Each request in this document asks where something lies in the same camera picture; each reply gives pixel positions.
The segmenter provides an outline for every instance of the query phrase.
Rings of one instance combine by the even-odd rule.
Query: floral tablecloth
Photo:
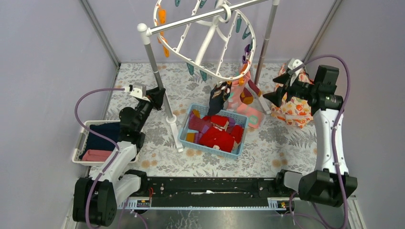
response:
[[[263,92],[274,89],[272,79],[277,76],[280,66],[281,64],[265,64],[259,81]],[[213,68],[213,65],[207,64],[206,67]],[[234,74],[238,67],[237,64],[224,63],[220,72]],[[252,67],[252,75],[256,67],[257,65]],[[181,128],[191,103],[208,106],[209,93],[216,80],[208,77],[203,82],[199,75],[191,76],[185,63],[160,64],[159,69],[171,108],[178,118],[177,126]],[[144,84],[147,89],[157,86],[148,63],[121,65],[116,87],[132,83]],[[122,108],[135,107],[136,103],[135,98],[122,92],[114,92],[106,119],[118,119]],[[253,107],[260,109],[256,102]],[[267,115],[259,129],[248,129],[243,153],[234,160],[191,148],[177,153],[165,118],[164,110],[151,112],[144,126],[146,139],[139,161],[128,165],[124,171],[143,170],[148,176],[274,177],[282,168],[306,174],[315,166],[317,149],[313,122],[300,129]]]

